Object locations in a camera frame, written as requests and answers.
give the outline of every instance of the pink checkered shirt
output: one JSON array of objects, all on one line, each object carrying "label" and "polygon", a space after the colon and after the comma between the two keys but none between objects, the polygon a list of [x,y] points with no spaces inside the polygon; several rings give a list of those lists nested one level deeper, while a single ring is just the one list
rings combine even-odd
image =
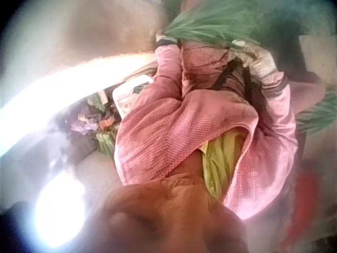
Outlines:
[{"label": "pink checkered shirt", "polygon": [[196,89],[182,98],[179,48],[161,46],[156,54],[154,82],[118,132],[115,162],[122,182],[164,178],[205,141],[243,127],[249,134],[223,204],[241,219],[257,214],[280,193],[297,149],[289,85],[273,95],[262,91],[265,103],[255,108],[229,91]]}]

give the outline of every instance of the checkered sleeve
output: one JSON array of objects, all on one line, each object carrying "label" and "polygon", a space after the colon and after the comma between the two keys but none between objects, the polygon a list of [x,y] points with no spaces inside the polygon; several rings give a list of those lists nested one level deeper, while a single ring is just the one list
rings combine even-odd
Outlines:
[{"label": "checkered sleeve", "polygon": [[135,102],[134,109],[161,99],[181,101],[182,66],[177,45],[160,46],[155,51],[158,61],[157,74]]}]

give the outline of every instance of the bright light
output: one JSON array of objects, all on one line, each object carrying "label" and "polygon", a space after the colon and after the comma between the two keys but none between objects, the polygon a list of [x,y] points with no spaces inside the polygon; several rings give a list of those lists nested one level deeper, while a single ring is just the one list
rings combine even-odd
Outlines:
[{"label": "bright light", "polygon": [[62,172],[41,192],[35,221],[39,236],[50,246],[70,241],[81,230],[85,219],[84,186]]},{"label": "bright light", "polygon": [[153,53],[96,59],[31,84],[0,109],[0,156],[29,132],[41,129],[55,113],[153,61]]}]

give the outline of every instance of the person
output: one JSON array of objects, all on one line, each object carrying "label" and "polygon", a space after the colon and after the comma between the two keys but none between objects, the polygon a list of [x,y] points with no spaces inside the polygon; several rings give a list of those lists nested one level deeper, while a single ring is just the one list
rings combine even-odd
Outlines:
[{"label": "person", "polygon": [[234,41],[232,50],[183,41],[180,49],[159,34],[157,45],[154,81],[117,135],[125,186],[89,221],[92,247],[248,252],[243,220],[280,193],[298,148],[295,113],[324,89],[301,101],[313,83],[290,82],[253,43]]}]

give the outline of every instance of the black strap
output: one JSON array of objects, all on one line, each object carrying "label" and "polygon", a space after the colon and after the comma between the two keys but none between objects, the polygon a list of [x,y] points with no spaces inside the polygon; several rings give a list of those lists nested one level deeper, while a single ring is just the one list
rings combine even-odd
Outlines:
[{"label": "black strap", "polygon": [[211,89],[219,91],[222,88],[222,85],[226,82],[227,77],[233,73],[233,71],[238,67],[238,65],[239,65],[239,62],[236,60],[232,60],[228,62],[227,67],[217,78],[217,80],[215,81]]},{"label": "black strap", "polygon": [[249,104],[253,104],[253,83],[251,78],[251,72],[248,67],[243,68],[242,78],[244,82],[244,98],[249,102]]}]

